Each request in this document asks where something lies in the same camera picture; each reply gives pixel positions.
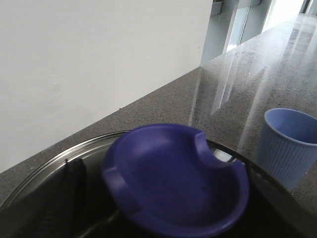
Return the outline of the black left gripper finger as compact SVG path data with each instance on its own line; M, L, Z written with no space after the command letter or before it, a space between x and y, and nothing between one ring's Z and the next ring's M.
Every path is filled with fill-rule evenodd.
M42 186L0 212L2 238L70 238L83 207L86 167L66 162L55 188Z

